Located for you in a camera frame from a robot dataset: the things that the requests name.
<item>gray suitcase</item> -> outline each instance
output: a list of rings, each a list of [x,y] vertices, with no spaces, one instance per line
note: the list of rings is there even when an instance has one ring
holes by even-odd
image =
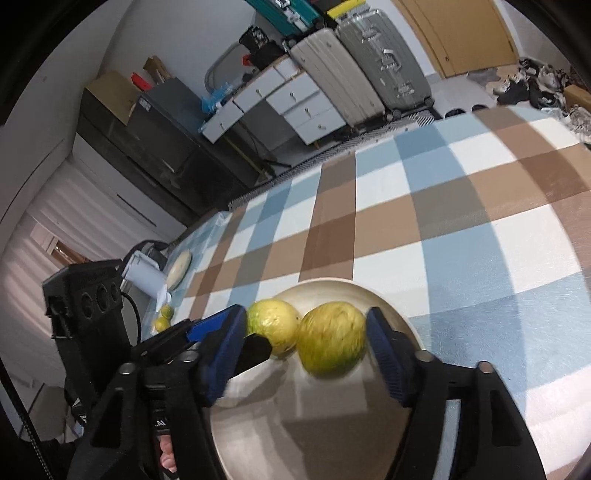
[[[354,15],[337,27],[336,34],[387,108],[404,111],[433,106],[431,87],[421,67],[384,12]]]
[[[331,29],[324,28],[306,37],[291,49],[290,55],[350,126],[384,114],[378,94]]]

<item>hand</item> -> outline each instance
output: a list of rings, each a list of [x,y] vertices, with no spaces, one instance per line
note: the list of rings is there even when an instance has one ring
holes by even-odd
[[[174,461],[173,440],[170,435],[162,435],[160,437],[160,450],[163,452],[160,456],[160,465],[172,473],[176,472],[177,464]]]

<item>metal screw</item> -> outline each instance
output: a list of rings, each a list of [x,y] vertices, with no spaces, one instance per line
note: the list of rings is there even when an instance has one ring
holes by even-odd
[[[178,359],[181,362],[188,364],[189,362],[193,362],[194,360],[196,360],[198,357],[199,354],[195,350],[185,350],[178,356]]]
[[[121,375],[129,375],[135,370],[135,365],[132,363],[123,364],[119,367],[119,373]]]
[[[478,363],[478,369],[484,374],[491,374],[495,371],[495,367],[493,367],[490,362]]]
[[[419,362],[432,362],[435,358],[431,352],[427,352],[426,350],[419,350],[418,352],[414,352],[414,356],[417,358]]]

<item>suitcase handle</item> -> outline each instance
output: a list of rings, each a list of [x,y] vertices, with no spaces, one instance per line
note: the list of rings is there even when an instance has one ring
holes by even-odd
[[[390,48],[382,50],[382,66],[386,69],[392,69],[395,72],[400,70],[400,62],[396,58],[395,51]]]
[[[375,37],[379,36],[380,33],[380,30],[378,30],[376,27],[370,27],[367,30],[363,30],[361,32],[361,36],[364,40],[372,40]]]

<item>metal plate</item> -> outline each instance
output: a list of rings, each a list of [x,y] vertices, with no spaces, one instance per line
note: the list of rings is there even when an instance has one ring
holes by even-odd
[[[392,306],[351,282],[312,280],[276,298],[301,314],[328,301],[348,301],[362,312],[378,306],[423,347]],[[211,424],[231,480],[383,480],[409,413],[388,396],[371,354],[344,378],[326,381],[309,376],[293,353],[230,380]]]

